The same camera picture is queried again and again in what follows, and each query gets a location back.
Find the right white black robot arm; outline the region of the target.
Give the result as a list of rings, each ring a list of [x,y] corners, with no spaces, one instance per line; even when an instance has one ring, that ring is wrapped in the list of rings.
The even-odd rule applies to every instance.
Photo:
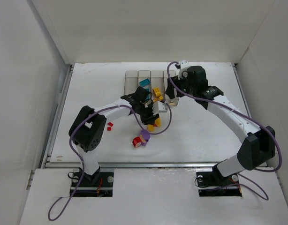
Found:
[[[188,96],[204,109],[217,116],[239,139],[238,152],[212,167],[210,172],[199,172],[200,188],[224,186],[228,179],[244,170],[254,170],[276,153],[275,131],[257,124],[242,114],[216,86],[210,86],[206,71],[201,66],[192,66],[186,60],[174,62],[179,74],[168,76],[165,94],[173,99]]]

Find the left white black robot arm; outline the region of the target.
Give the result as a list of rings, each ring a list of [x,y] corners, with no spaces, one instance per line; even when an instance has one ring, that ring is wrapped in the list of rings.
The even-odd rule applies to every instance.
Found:
[[[154,125],[160,110],[166,110],[161,101],[152,102],[151,93],[138,87],[134,93],[123,95],[115,102],[91,108],[83,106],[69,129],[69,145],[81,160],[79,179],[95,184],[99,179],[100,167],[94,150],[100,144],[107,123],[133,114],[140,125]]]

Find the teal lego brick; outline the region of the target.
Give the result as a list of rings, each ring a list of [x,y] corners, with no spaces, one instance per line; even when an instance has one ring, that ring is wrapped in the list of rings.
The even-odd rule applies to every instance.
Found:
[[[145,87],[145,86],[149,85],[150,83],[151,83],[150,80],[149,80],[148,78],[146,78],[146,79],[140,81],[140,82],[139,82],[139,85],[140,85],[141,87]]]

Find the yellow lego stack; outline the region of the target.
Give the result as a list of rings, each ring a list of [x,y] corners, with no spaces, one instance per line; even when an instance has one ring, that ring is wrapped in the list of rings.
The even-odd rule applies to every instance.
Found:
[[[161,119],[157,118],[152,125],[151,124],[147,125],[147,130],[148,132],[153,132],[154,128],[159,128],[159,127],[161,127]]]

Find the red purple lego stack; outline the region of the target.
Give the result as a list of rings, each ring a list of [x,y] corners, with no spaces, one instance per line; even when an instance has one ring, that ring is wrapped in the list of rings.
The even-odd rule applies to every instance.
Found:
[[[133,140],[132,140],[132,144],[134,146],[134,148],[138,148],[140,146],[146,146],[149,139],[150,139],[151,135],[147,130],[141,130],[139,136],[136,136]]]

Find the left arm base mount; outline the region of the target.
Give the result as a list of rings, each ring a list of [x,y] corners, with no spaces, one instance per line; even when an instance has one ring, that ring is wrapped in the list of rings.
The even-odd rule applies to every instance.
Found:
[[[98,171],[92,181],[82,178],[73,197],[112,197],[114,184],[114,171]]]

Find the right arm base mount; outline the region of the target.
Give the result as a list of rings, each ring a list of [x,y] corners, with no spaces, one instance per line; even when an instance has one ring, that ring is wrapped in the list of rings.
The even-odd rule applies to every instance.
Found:
[[[200,197],[242,197],[237,173],[223,177],[217,168],[197,169],[195,185]]]

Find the yellow round patterned lego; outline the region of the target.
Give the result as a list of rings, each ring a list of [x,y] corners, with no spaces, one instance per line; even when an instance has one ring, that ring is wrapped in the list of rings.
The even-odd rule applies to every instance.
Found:
[[[161,91],[159,88],[153,88],[152,91],[156,98],[159,98],[161,96]]]

